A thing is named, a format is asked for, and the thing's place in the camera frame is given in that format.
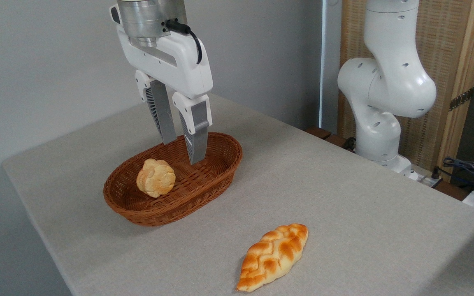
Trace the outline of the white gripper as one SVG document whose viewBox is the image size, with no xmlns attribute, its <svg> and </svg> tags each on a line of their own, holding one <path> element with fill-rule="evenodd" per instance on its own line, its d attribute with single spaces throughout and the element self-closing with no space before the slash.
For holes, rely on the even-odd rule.
<svg viewBox="0 0 474 296">
<path fill-rule="evenodd" d="M 172 100 L 179 111 L 190 163 L 200 162 L 207 150 L 208 127 L 213 124 L 205 95 L 212 90 L 213 79 L 203 43 L 166 26 L 167 21 L 187 24 L 184 5 L 113 5 L 110 15 L 128 62 L 138 69 L 139 95 L 150 109 L 162 142 L 177 138 L 166 92 L 170 86 L 177 91 Z"/>
</svg>

